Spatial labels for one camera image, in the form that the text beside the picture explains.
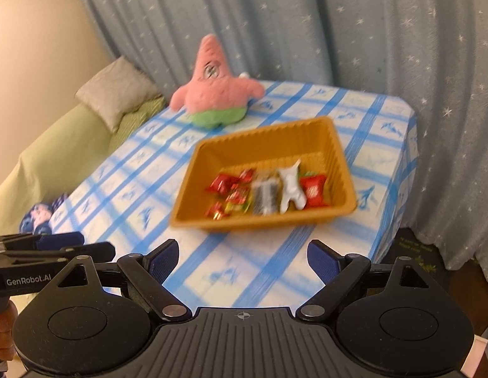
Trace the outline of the left hand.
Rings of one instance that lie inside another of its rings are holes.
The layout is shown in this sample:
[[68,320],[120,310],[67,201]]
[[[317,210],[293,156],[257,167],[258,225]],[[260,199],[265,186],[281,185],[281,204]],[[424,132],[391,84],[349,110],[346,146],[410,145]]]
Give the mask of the left hand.
[[0,361],[11,361],[15,356],[12,329],[17,319],[17,307],[8,301],[7,308],[0,313]]

